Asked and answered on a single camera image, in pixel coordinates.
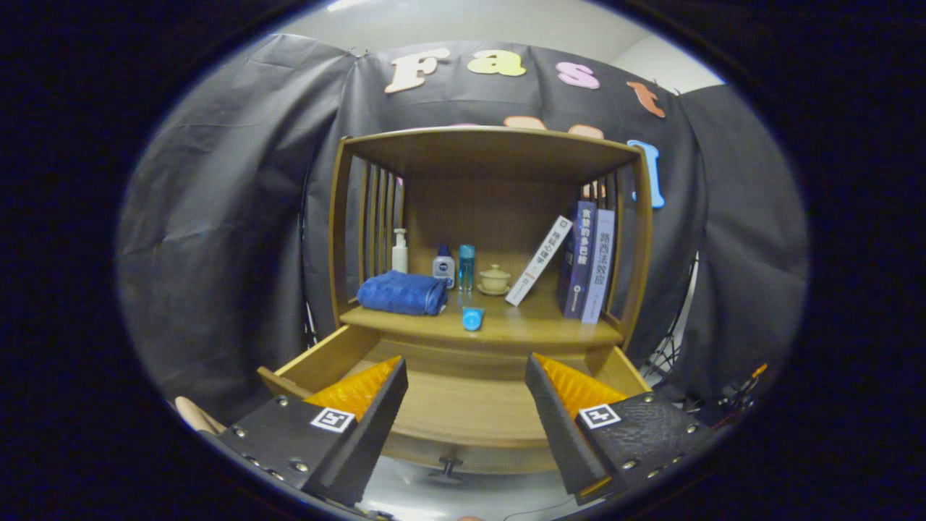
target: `tea saucer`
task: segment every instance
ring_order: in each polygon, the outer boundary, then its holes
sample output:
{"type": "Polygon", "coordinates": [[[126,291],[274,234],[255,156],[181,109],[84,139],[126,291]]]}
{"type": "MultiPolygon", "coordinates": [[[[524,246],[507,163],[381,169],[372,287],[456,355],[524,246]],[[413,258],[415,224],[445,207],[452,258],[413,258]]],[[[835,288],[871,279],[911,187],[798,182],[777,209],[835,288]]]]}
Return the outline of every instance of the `tea saucer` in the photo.
{"type": "Polygon", "coordinates": [[[511,286],[505,286],[505,289],[501,291],[489,291],[488,289],[482,287],[482,284],[478,284],[476,285],[476,289],[478,289],[479,292],[483,295],[488,295],[490,297],[501,297],[511,290],[511,286]]]}

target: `book spine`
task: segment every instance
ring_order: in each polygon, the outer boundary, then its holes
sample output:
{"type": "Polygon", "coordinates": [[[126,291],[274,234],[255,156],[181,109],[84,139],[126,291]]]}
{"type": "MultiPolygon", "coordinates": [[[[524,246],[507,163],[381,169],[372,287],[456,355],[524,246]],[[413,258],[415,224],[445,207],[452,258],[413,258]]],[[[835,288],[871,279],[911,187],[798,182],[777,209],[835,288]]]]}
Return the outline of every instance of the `book spine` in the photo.
{"type": "Polygon", "coordinates": [[[576,221],[572,228],[575,244],[571,269],[566,277],[566,298],[562,311],[565,318],[578,319],[582,318],[593,258],[595,205],[591,201],[579,201],[576,210],[576,221]]]}
{"type": "Polygon", "coordinates": [[[531,261],[528,262],[524,272],[521,273],[518,282],[515,283],[505,296],[505,301],[512,305],[519,305],[524,296],[537,281],[540,274],[544,271],[546,265],[553,259],[553,254],[557,252],[559,246],[563,244],[569,229],[572,227],[572,221],[565,217],[557,217],[553,223],[550,232],[546,234],[543,244],[534,252],[531,261]]]}
{"type": "Polygon", "coordinates": [[[582,307],[582,322],[597,324],[610,281],[611,251],[614,247],[614,210],[599,210],[595,219],[594,253],[588,293],[582,307]]]}

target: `wooden cabinet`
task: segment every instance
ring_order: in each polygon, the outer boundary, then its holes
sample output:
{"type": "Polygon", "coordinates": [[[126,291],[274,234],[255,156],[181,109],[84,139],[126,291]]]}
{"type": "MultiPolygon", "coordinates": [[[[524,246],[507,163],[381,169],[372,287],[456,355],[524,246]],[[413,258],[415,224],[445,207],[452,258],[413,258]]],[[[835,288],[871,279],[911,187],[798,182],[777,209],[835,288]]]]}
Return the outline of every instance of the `wooden cabinet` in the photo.
{"type": "Polygon", "coordinates": [[[396,354],[406,357],[408,391],[384,454],[460,471],[521,473],[556,468],[533,399],[523,383],[527,357],[540,352],[633,396],[650,390],[623,354],[643,296],[652,228],[642,150],[590,137],[505,127],[442,127],[346,137],[332,179],[329,219],[332,306],[339,329],[301,356],[260,373],[276,392],[308,396],[396,354]],[[622,233],[623,186],[632,176],[634,228],[622,233]],[[359,187],[348,215],[348,187],[359,187]],[[619,316],[598,324],[562,317],[555,290],[559,259],[518,307],[477,291],[449,292],[439,316],[408,316],[357,305],[359,281],[390,269],[393,228],[408,230],[410,273],[431,272],[440,243],[476,247],[478,272],[499,264],[516,279],[557,215],[583,188],[618,213],[607,309],[619,270],[630,270],[619,316]],[[347,221],[357,230],[348,235],[347,221]],[[620,247],[633,248],[618,266],[620,247]],[[348,273],[348,255],[357,272],[348,273]],[[482,328],[461,323],[463,306],[485,309],[482,328]]]}

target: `blue book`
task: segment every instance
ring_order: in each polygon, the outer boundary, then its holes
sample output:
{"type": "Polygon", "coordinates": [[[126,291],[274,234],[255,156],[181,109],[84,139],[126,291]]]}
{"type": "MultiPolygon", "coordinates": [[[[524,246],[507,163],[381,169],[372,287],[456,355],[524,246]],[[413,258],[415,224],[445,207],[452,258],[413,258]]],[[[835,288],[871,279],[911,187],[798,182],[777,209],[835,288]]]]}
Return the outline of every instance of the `blue book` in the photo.
{"type": "Polygon", "coordinates": [[[611,256],[614,249],[614,210],[599,210],[594,223],[594,253],[588,278],[588,291],[582,307],[582,322],[597,324],[611,282],[611,256]]]}
{"type": "Polygon", "coordinates": [[[557,288],[557,302],[566,318],[582,318],[594,247],[594,215],[592,201],[579,201],[570,215],[572,229],[566,238],[557,288]]]}

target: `white book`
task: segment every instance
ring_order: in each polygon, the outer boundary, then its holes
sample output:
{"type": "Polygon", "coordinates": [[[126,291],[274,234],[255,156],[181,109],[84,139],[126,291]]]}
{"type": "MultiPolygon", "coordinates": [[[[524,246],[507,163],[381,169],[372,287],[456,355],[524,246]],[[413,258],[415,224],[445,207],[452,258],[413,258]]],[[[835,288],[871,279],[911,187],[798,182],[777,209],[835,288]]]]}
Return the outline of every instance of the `white book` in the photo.
{"type": "Polygon", "coordinates": [[[608,276],[611,270],[611,252],[614,248],[614,210],[598,210],[594,228],[592,271],[588,277],[588,291],[582,308],[582,323],[597,324],[601,307],[605,303],[608,276]]]}
{"type": "Polygon", "coordinates": [[[506,302],[517,306],[524,300],[524,296],[531,290],[533,283],[537,282],[540,273],[544,272],[544,268],[553,259],[553,255],[557,252],[559,246],[566,240],[570,228],[572,228],[572,221],[561,215],[557,217],[557,221],[550,228],[550,233],[546,234],[544,242],[533,253],[531,261],[524,268],[518,282],[508,291],[505,297],[506,302]]]}

